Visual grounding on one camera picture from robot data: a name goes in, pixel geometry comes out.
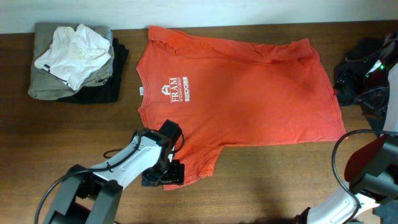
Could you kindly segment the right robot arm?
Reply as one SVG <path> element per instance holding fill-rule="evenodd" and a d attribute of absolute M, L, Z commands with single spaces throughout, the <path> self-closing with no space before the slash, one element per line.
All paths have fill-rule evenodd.
<path fill-rule="evenodd" d="M 341 106 L 361 107 L 368 132 L 377 138 L 352 154 L 343 178 L 336 170 L 337 150 L 344 139 L 364 131 L 337 140 L 331 167 L 339 189 L 293 223 L 354 223 L 360 213 L 397 200 L 397 32 L 360 40 L 335 67 L 334 89 Z"/>

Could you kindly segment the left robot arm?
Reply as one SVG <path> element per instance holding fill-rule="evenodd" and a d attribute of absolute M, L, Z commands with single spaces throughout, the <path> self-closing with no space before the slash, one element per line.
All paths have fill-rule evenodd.
<path fill-rule="evenodd" d="M 182 185 L 185 166 L 174 155 L 183 138 L 166 120 L 159 130 L 136 130 L 128 146 L 100 164 L 71 167 L 48 189 L 58 192 L 44 223 L 115 223 L 122 192 L 138 176 L 144 187 Z"/>

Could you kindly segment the red orange t-shirt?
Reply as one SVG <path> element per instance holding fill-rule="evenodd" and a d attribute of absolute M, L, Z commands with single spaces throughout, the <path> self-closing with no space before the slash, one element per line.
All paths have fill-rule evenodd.
<path fill-rule="evenodd" d="M 151 26 L 136 70 L 145 127 L 177 123 L 184 183 L 211 176 L 225 147 L 336 141 L 341 110 L 308 39 L 255 44 Z"/>

